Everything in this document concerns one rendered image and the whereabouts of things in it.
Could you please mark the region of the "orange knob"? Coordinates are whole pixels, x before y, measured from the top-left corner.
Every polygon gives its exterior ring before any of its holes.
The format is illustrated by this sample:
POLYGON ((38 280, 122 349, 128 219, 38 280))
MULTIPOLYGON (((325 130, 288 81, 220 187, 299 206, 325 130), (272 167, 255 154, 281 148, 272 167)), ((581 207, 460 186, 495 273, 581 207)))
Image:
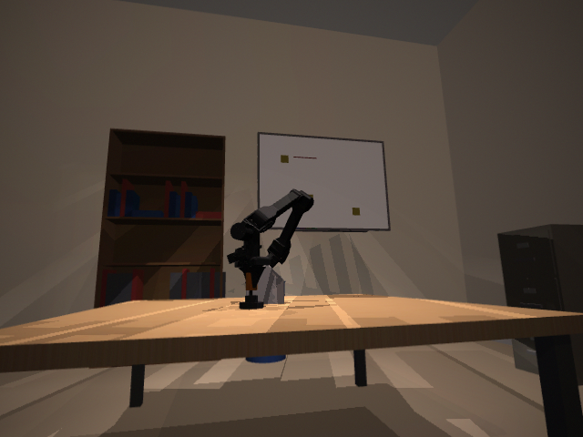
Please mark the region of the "orange knob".
POLYGON ((251 273, 246 273, 246 290, 258 290, 258 284, 256 288, 252 287, 251 273))

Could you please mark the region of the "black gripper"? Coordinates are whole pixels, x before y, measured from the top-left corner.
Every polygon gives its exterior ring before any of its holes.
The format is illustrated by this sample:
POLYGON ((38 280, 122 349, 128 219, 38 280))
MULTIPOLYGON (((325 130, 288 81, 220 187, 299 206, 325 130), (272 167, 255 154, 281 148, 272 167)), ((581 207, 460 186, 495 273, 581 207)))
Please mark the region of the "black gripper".
POLYGON ((264 265, 271 265, 271 259, 269 257, 260 257, 260 249, 262 245, 260 242, 244 242, 243 249, 246 246, 250 253, 250 259, 242 259, 243 262, 239 260, 234 262, 234 268, 239 268, 246 279, 246 273, 251 273, 252 287, 256 288, 261 274, 266 267, 264 265))

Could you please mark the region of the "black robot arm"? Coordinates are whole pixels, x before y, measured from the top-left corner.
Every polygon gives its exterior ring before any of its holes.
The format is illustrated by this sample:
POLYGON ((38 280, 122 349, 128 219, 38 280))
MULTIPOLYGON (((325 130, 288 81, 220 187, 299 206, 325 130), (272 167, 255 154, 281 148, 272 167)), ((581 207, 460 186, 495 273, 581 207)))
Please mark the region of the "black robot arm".
MULTIPOLYGON (((234 239, 244 242, 260 242, 260 233, 270 229, 276 218, 292 207, 291 215, 281 235, 267 249, 269 253, 267 257, 271 259, 271 265, 269 266, 274 268, 278 262, 282 264, 287 259, 290 253, 292 235, 302 218, 302 214, 310 210, 313 203, 313 198, 304 191, 292 189, 289 194, 271 206, 256 209, 241 223, 232 225, 230 234, 234 239)), ((245 257, 250 259, 250 253, 246 246, 244 249, 237 248, 235 252, 227 255, 229 264, 238 260, 243 262, 242 259, 245 259, 245 257)))

